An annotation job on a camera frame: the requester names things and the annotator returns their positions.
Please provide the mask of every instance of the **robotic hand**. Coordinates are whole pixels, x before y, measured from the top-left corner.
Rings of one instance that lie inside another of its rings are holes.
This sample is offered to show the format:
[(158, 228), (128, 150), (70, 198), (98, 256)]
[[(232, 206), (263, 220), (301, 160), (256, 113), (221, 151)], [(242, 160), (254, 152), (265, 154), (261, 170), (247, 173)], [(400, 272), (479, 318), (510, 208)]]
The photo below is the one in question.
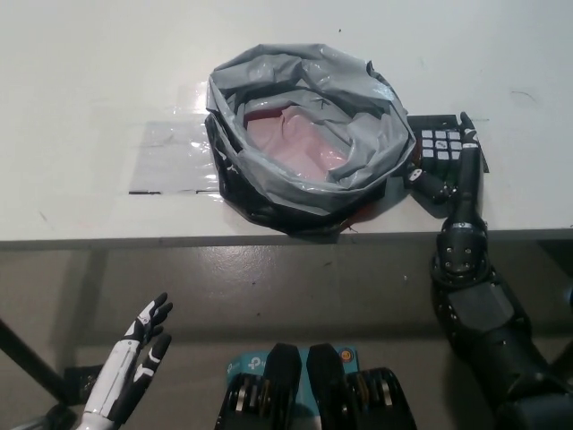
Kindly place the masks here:
[[(83, 411), (78, 430), (110, 430), (125, 424), (150, 386), (171, 336), (163, 333), (164, 322), (173, 308), (167, 293), (147, 305), (119, 340), (98, 376)], [(135, 368), (141, 350), (158, 336), (143, 362)]]
[[(490, 263), (480, 216), (482, 154), (472, 121), (465, 113), (461, 121), (457, 185), (424, 182), (432, 185), (426, 186), (430, 194), (451, 203), (430, 268), (434, 312), (451, 347), (471, 366), (496, 415), (496, 428), (573, 428), (573, 388), (552, 373), (532, 342), (526, 312)], [(420, 178), (419, 172), (410, 176), (414, 189)]]

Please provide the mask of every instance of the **blue box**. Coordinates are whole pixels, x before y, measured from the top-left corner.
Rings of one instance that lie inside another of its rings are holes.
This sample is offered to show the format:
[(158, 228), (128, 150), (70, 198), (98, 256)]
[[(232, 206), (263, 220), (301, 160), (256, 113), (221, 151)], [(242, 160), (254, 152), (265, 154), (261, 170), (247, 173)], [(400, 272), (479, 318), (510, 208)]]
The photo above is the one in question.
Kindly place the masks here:
[[(340, 355), (342, 365), (345, 373), (350, 374), (358, 371), (358, 358), (356, 356), (356, 348), (354, 347), (334, 347)], [(298, 393), (296, 394), (295, 409), (293, 411), (293, 418), (315, 418), (318, 417), (319, 408), (316, 401), (312, 396), (311, 382), (306, 372), (306, 358), (308, 357), (308, 348), (299, 348), (301, 361), (303, 362), (303, 370), (301, 372), (301, 380), (298, 385)], [(270, 351), (254, 351), (241, 354), (239, 357), (231, 361), (227, 366), (227, 385), (231, 383), (236, 374), (258, 374), (262, 375), (265, 370), (267, 356)]]

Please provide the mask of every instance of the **black robotic arm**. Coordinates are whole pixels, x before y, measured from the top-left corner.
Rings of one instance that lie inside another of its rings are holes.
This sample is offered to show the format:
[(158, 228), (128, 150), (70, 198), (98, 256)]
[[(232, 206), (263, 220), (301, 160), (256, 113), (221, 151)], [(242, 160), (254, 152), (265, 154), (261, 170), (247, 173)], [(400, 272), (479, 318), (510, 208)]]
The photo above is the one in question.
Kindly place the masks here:
[(556, 377), (531, 339), (531, 323), (488, 255), (480, 215), (482, 154), (469, 117), (451, 212), (432, 257), (434, 312), (456, 354), (472, 368), (496, 428), (573, 428), (572, 388)]

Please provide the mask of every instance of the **pink plastic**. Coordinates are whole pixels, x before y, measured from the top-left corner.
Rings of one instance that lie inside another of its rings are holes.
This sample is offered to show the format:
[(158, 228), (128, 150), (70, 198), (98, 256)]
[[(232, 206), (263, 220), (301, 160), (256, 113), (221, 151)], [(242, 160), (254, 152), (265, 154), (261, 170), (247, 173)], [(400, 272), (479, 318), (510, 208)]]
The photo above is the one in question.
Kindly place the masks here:
[(324, 181), (329, 170), (346, 163), (344, 154), (321, 136), (298, 107), (253, 112), (245, 121), (262, 152), (304, 179)]

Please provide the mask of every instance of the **clear plastic sheet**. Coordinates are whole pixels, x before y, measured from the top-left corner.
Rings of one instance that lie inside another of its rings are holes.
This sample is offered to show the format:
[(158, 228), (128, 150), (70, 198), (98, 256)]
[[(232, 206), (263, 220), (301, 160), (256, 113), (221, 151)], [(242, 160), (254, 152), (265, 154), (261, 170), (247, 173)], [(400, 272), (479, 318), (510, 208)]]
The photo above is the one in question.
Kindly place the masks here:
[(179, 96), (177, 106), (144, 126), (132, 193), (216, 193), (218, 176), (205, 131), (207, 83)]

